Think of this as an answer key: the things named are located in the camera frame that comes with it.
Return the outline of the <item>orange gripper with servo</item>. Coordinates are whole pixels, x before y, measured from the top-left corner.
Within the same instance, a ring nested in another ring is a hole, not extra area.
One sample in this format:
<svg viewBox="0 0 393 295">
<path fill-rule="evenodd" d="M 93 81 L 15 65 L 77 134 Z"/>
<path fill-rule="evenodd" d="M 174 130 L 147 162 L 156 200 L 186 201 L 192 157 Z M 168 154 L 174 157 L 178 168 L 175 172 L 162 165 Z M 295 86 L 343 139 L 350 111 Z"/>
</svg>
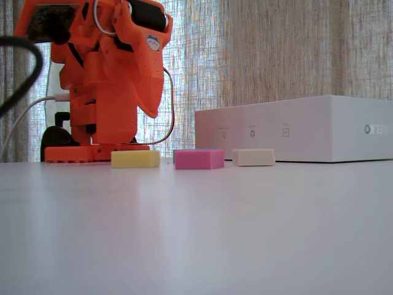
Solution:
<svg viewBox="0 0 393 295">
<path fill-rule="evenodd" d="M 133 51 L 137 105 L 155 118 L 164 83 L 163 48 L 172 28 L 173 18 L 156 1 L 85 1 L 73 24 L 73 48 Z"/>
</svg>

